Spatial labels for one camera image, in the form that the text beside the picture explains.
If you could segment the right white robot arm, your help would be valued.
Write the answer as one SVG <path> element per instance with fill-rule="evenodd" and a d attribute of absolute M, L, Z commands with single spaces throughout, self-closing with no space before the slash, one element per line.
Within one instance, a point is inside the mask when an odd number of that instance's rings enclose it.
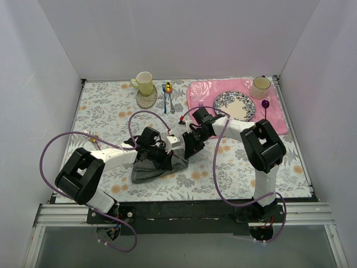
<path fill-rule="evenodd" d="M 185 158 L 201 151 L 205 142 L 215 136 L 218 139 L 231 138 L 243 143 L 247 158 L 255 169 L 255 190 L 251 201 L 234 204 L 223 198 L 223 202 L 234 208 L 238 223 L 250 221 L 265 222 L 273 218 L 277 208 L 277 171 L 286 154 L 286 147 L 271 123 L 262 119 L 258 122 L 244 122 L 230 118 L 219 111 L 210 114 L 206 106 L 192 109 L 195 119 L 189 122 L 181 116 L 179 123 L 186 126 L 182 137 L 185 144 Z"/>

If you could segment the grey cloth napkin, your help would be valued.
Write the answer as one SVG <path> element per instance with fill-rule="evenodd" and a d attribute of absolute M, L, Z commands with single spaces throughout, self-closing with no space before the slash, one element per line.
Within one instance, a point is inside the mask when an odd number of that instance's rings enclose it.
<path fill-rule="evenodd" d="M 169 164 L 172 166 L 171 170 L 164 169 L 163 167 L 158 168 L 151 160 L 137 160 L 133 164 L 131 182 L 133 184 L 146 183 L 187 169 L 189 167 L 189 161 L 184 158 L 184 154 L 183 149 L 173 151 L 173 155 L 169 161 Z"/>

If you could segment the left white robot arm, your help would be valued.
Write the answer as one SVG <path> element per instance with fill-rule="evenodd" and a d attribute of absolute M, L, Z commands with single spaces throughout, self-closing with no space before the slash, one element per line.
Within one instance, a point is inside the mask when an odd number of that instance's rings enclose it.
<path fill-rule="evenodd" d="M 88 205 L 99 210 L 106 223 L 118 219 L 119 210 L 115 200 L 98 188 L 102 174 L 126 164 L 148 160 L 155 171 L 171 171 L 173 148 L 180 144 L 175 135 L 161 137 L 151 127 L 141 135 L 133 136 L 118 147 L 88 151 L 76 149 L 55 179 L 55 185 L 79 205 Z"/>

